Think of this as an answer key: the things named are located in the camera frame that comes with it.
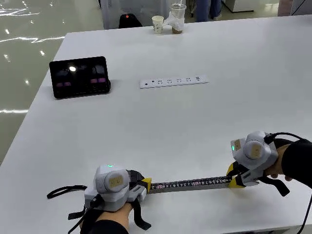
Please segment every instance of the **jeans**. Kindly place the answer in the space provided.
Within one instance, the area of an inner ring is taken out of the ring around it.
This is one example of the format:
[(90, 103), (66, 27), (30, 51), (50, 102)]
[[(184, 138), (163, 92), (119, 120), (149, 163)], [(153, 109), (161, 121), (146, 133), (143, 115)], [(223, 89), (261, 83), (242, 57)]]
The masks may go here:
[(206, 22), (221, 13), (222, 0), (196, 0), (196, 22)]

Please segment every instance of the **cable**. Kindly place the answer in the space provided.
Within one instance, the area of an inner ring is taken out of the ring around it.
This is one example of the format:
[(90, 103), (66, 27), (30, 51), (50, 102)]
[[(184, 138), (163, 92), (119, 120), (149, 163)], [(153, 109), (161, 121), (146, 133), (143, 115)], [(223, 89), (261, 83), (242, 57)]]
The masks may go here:
[(310, 212), (311, 204), (312, 204), (312, 195), (311, 195), (311, 198), (310, 198), (310, 202), (309, 202), (309, 204), (308, 204), (306, 216), (304, 217), (304, 220), (303, 220), (303, 223), (302, 223), (302, 225), (301, 225), (301, 228), (300, 228), (300, 230), (297, 232), (297, 234), (300, 234), (300, 233), (302, 232), (302, 230), (304, 229), (304, 226), (306, 225), (306, 221), (307, 221), (307, 219), (308, 219), (308, 215), (309, 215), (309, 212)]
[(67, 234), (70, 234), (73, 230), (76, 229), (76, 227), (79, 226), (79, 224), (84, 220), (84, 218), (86, 217), (86, 215), (93, 209), (98, 207), (102, 202), (103, 202), (103, 198), (101, 197), (100, 194), (96, 195), (92, 201), (90, 202), (90, 208), (86, 211), (86, 213), (84, 213), (84, 215), (80, 218), (80, 220), (68, 231)]
[(274, 138), (278, 135), (287, 135), (287, 136), (292, 136), (292, 137), (295, 137), (295, 138), (298, 138), (299, 140), (303, 140), (302, 137), (299, 137), (295, 134), (292, 134), (292, 133), (284, 133), (284, 132), (281, 132), (281, 133), (274, 133), (274, 134), (268, 134), (264, 137), (264, 142), (267, 143), (267, 144), (271, 144), (274, 140)]
[(299, 10), (299, 8), (304, 4), (306, 0), (303, 0), (302, 3), (297, 7), (297, 9), (291, 14), (292, 16)]

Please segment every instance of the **black tablet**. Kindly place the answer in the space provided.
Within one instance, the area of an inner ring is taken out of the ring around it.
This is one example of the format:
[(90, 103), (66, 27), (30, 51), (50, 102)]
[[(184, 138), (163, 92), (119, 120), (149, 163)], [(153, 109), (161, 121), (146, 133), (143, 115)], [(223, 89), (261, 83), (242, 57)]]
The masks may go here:
[(50, 62), (55, 98), (105, 94), (110, 91), (105, 57)]

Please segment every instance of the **black sleeve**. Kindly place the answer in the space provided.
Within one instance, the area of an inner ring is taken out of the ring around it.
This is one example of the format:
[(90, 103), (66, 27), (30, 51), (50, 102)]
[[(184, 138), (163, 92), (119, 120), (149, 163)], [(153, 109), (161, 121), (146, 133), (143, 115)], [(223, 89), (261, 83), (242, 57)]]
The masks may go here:
[(128, 231), (115, 221), (100, 220), (93, 225), (89, 234), (128, 234)]
[(285, 150), (282, 169), (286, 176), (312, 188), (312, 143), (302, 139), (292, 143)]

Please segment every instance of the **power outlet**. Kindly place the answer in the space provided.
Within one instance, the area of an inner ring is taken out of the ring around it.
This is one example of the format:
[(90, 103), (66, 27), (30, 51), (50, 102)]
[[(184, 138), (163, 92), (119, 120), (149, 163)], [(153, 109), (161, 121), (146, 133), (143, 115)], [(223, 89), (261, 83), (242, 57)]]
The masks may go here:
[(186, 77), (186, 78), (140, 80), (139, 85), (141, 89), (144, 89), (144, 88), (156, 88), (156, 87), (164, 87), (164, 86), (202, 84), (202, 83), (208, 83), (208, 78), (206, 75)]

